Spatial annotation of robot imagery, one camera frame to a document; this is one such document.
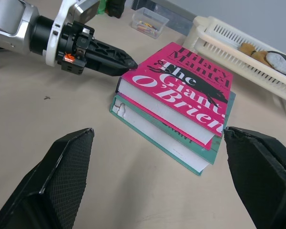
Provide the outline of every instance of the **book spine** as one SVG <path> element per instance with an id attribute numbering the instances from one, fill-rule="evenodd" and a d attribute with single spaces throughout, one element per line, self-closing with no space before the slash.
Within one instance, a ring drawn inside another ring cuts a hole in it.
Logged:
<path id="1" fill-rule="evenodd" d="M 120 87 L 121 80 L 122 80 L 122 77 L 119 78 L 118 84 L 116 85 L 116 88 L 115 88 L 115 92 L 116 93 L 119 92 L 119 87 Z"/>

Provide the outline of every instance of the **plastic storage box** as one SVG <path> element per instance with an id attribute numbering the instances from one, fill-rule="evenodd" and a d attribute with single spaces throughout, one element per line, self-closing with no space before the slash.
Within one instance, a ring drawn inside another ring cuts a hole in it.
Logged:
<path id="1" fill-rule="evenodd" d="M 199 16 L 183 46 L 281 97 L 286 109 L 286 76 L 240 52 L 238 48 L 243 42 L 254 45 L 257 51 L 280 52 L 223 21 Z"/>
<path id="2" fill-rule="evenodd" d="M 169 19 L 143 7 L 133 14 L 132 27 L 157 39 L 168 21 Z"/>

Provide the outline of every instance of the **gray wall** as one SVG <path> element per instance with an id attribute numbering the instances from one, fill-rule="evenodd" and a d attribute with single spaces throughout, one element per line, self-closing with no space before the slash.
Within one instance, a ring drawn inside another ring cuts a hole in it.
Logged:
<path id="1" fill-rule="evenodd" d="M 286 0 L 169 0 L 199 16 L 214 16 L 286 53 Z"/>

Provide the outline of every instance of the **black silhouette illustration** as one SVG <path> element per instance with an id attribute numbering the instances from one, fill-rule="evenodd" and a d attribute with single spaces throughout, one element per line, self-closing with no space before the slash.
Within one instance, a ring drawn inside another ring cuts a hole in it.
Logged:
<path id="1" fill-rule="evenodd" d="M 158 60 L 158 62 L 154 63 L 154 65 L 161 65 L 162 67 L 164 67 L 164 62 L 161 60 Z M 172 72 L 175 70 L 175 67 L 172 64 L 169 65 L 167 68 L 165 68 L 165 70 L 162 70 L 159 67 L 158 68 L 154 68 L 152 66 L 147 66 L 147 67 L 149 68 L 149 70 L 151 70 L 154 73 L 170 73 L 172 76 L 174 76 L 172 74 Z M 185 68 L 182 68 L 180 66 L 178 66 L 178 67 L 181 69 L 180 72 L 182 72 L 184 74 L 184 78 L 180 79 L 177 76 L 174 76 L 174 77 L 181 80 L 182 82 L 185 82 L 185 84 L 190 86 L 191 88 L 205 94 L 209 103 L 213 104 L 216 107 L 218 107 L 218 106 L 213 99 L 217 99 L 221 102 L 228 103 L 228 100 L 225 98 L 224 94 L 220 90 L 218 90 L 215 87 L 213 87 L 212 85 L 208 84 L 207 81 L 200 78 L 198 75 L 194 74 L 193 72 L 186 70 Z M 187 81 L 185 81 L 186 77 L 190 77 L 193 80 L 195 80 L 196 84 L 195 85 L 189 84 Z"/>

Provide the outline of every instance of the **green object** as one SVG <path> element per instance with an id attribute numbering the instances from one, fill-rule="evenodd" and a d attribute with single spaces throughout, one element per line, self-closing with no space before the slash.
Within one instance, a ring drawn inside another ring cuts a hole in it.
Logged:
<path id="1" fill-rule="evenodd" d="M 107 0 L 100 0 L 99 7 L 97 9 L 97 14 L 104 14 L 106 9 Z"/>
<path id="2" fill-rule="evenodd" d="M 151 143 L 153 143 L 155 146 L 157 146 L 158 148 L 160 148 L 161 150 L 163 150 L 166 154 L 168 154 L 169 156 L 171 156 L 173 159 L 175 159 L 176 161 L 178 161 L 180 164 L 182 164 L 183 166 L 185 166 L 187 169 L 189 169 L 190 171 L 192 171 L 193 173 L 195 173 L 196 175 L 201 175 L 202 172 L 198 172 L 195 169 L 193 169 L 192 167 L 190 167 L 188 164 L 186 164 L 184 161 L 180 160 L 179 158 L 177 158 L 175 155 L 173 155 L 171 152 L 169 152 L 168 150 L 166 150 L 165 148 L 163 148 L 162 146 L 160 146 L 159 144 L 157 144 L 155 141 L 153 141 L 150 137 L 148 137 L 147 135 L 143 134 L 140 130 L 138 130 L 137 128 L 135 128 L 134 126 L 132 126 L 131 124 L 129 124 L 127 121 L 125 121 L 123 118 L 121 118 L 120 116 L 118 116 L 115 112 L 112 111 L 113 105 L 115 104 L 115 100 L 118 99 L 120 100 L 122 103 L 125 103 L 129 108 L 131 108 L 133 111 L 135 111 L 136 113 L 138 113 L 139 115 L 141 115 L 143 118 L 145 118 L 146 120 L 148 120 L 150 123 L 152 123 L 153 125 L 155 125 L 156 127 L 158 127 L 159 129 L 161 129 L 162 131 L 166 132 L 169 136 L 171 136 L 172 138 L 174 138 L 175 140 L 179 141 L 181 144 L 183 144 L 185 147 L 187 147 L 188 149 L 190 149 L 191 151 L 193 151 L 194 153 L 198 154 L 199 156 L 201 156 L 203 159 L 205 159 L 206 161 L 208 161 L 210 164 L 214 164 L 216 156 L 217 156 L 217 152 L 219 149 L 219 145 L 221 142 L 222 137 L 218 137 L 218 136 L 214 136 L 212 139 L 212 146 L 211 149 L 208 151 L 206 149 L 204 149 L 203 147 L 201 147 L 200 145 L 196 144 L 195 142 L 191 141 L 190 139 L 184 137 L 182 134 L 180 134 L 179 132 L 173 130 L 172 128 L 170 128 L 169 126 L 165 125 L 164 123 L 162 123 L 161 121 L 159 121 L 158 119 L 152 117 L 151 115 L 149 115 L 148 113 L 144 112 L 143 110 L 141 110 L 140 108 L 138 108 L 137 106 L 133 105 L 132 103 L 128 102 L 127 100 L 125 100 L 124 98 L 122 98 L 121 96 L 119 96 L 118 94 L 114 97 L 113 99 L 113 103 L 111 105 L 111 109 L 110 112 L 116 116 L 118 119 L 120 119 L 122 122 L 124 122 L 126 125 L 128 125 L 131 129 L 133 129 L 134 131 L 136 131 L 137 133 L 139 133 L 140 135 L 142 135 L 145 139 L 147 139 L 148 141 L 150 141 Z M 235 93 L 230 92 L 230 97 L 229 97 L 229 101 L 228 101 L 228 106 L 227 106 L 227 113 L 226 113 L 226 119 L 225 119 L 225 123 L 224 123 L 224 127 L 226 126 L 227 120 L 229 118 L 229 115 L 231 113 L 231 109 L 232 109 L 232 105 L 234 103 L 235 100 Z"/>

